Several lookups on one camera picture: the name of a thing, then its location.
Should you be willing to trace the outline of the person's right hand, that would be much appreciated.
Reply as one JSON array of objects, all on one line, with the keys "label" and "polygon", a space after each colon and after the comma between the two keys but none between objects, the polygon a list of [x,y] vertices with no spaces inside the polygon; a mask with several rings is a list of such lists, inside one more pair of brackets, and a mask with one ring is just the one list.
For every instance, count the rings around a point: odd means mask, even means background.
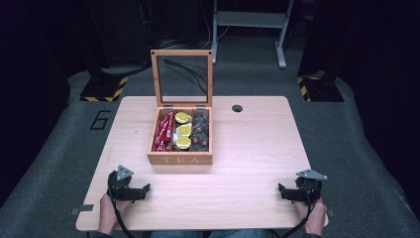
[{"label": "person's right hand", "polygon": [[323,200],[319,198],[312,208],[300,201],[295,201],[294,205],[299,218],[301,220],[306,219],[305,233],[302,238],[322,238],[327,213],[327,206]]}]

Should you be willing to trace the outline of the row of dark foil packets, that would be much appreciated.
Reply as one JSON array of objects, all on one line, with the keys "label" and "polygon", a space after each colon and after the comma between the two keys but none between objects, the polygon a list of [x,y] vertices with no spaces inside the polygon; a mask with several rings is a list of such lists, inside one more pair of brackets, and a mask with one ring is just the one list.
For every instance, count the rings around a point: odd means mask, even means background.
[{"label": "row of dark foil packets", "polygon": [[192,152],[209,151],[209,118],[203,112],[193,115],[191,142]]}]

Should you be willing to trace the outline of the black hazard-striped stand base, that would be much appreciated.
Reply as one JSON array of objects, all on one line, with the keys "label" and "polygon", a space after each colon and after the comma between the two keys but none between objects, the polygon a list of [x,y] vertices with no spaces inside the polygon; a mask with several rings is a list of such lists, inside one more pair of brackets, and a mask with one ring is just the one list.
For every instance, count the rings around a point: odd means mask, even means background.
[{"label": "black hazard-striped stand base", "polygon": [[305,101],[343,102],[344,98],[334,81],[319,76],[298,76],[297,82]]},{"label": "black hazard-striped stand base", "polygon": [[91,78],[80,93],[80,101],[116,101],[121,96],[128,77]]}]

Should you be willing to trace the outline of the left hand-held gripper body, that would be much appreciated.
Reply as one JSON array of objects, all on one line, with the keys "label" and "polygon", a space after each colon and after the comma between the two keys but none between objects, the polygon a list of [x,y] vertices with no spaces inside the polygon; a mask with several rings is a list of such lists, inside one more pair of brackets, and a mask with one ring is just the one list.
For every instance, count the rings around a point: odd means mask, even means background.
[{"label": "left hand-held gripper body", "polygon": [[116,171],[108,176],[107,194],[116,200],[138,200],[139,192],[135,188],[129,188],[129,183],[134,173],[119,165]]}]

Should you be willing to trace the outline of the white metal stand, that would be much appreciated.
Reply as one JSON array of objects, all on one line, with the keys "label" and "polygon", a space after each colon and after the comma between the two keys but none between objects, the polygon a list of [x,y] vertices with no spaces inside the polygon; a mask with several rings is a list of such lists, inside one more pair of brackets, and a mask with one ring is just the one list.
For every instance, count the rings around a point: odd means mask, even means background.
[{"label": "white metal stand", "polygon": [[295,0],[286,0],[287,8],[284,13],[261,13],[261,12],[238,12],[238,11],[222,11],[218,9],[218,0],[213,0],[213,22],[212,22],[212,60],[217,62],[218,43],[220,35],[219,27],[250,27],[278,29],[280,35],[275,43],[275,51],[277,55],[278,66],[286,69],[286,60],[284,56],[283,43],[285,40],[292,8]]}]

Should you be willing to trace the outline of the person's left hand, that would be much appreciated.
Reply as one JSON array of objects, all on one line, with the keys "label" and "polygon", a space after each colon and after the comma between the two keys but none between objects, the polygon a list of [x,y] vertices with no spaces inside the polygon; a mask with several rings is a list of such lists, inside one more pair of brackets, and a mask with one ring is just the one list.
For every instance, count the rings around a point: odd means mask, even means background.
[{"label": "person's left hand", "polygon": [[108,194],[104,194],[100,199],[100,216],[97,233],[101,236],[111,236],[117,224],[118,219],[111,197]]}]

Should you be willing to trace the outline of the wooden box with glass lid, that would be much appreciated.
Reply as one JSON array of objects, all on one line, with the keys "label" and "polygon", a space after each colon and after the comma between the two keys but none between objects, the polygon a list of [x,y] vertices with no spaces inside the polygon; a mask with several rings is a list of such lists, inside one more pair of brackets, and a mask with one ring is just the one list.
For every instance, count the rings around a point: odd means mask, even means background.
[{"label": "wooden box with glass lid", "polygon": [[[213,123],[213,56],[210,50],[152,50],[152,66],[157,97],[157,115],[154,122],[148,158],[153,165],[210,165],[212,163]],[[172,146],[170,152],[155,152],[154,137],[157,123],[168,112],[174,112]],[[175,146],[179,138],[175,120],[177,112],[190,116],[188,123],[192,129],[193,115],[203,112],[209,118],[209,151],[192,152],[179,150]]]}]

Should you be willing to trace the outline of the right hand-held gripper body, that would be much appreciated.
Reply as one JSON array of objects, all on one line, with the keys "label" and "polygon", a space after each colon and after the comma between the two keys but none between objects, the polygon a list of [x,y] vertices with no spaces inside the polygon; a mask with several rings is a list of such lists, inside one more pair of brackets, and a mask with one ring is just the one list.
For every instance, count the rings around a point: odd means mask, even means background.
[{"label": "right hand-held gripper body", "polygon": [[322,181],[328,177],[311,169],[297,172],[296,175],[297,192],[293,201],[316,202],[321,197]]}]

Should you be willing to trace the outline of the row of red stick packets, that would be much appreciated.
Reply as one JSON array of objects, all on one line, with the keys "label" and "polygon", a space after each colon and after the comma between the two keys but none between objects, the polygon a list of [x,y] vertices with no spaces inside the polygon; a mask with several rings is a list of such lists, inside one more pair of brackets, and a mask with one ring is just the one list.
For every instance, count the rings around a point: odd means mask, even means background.
[{"label": "row of red stick packets", "polygon": [[170,152],[172,146],[172,132],[174,125],[174,112],[168,112],[162,120],[157,122],[154,137],[155,152]]}]

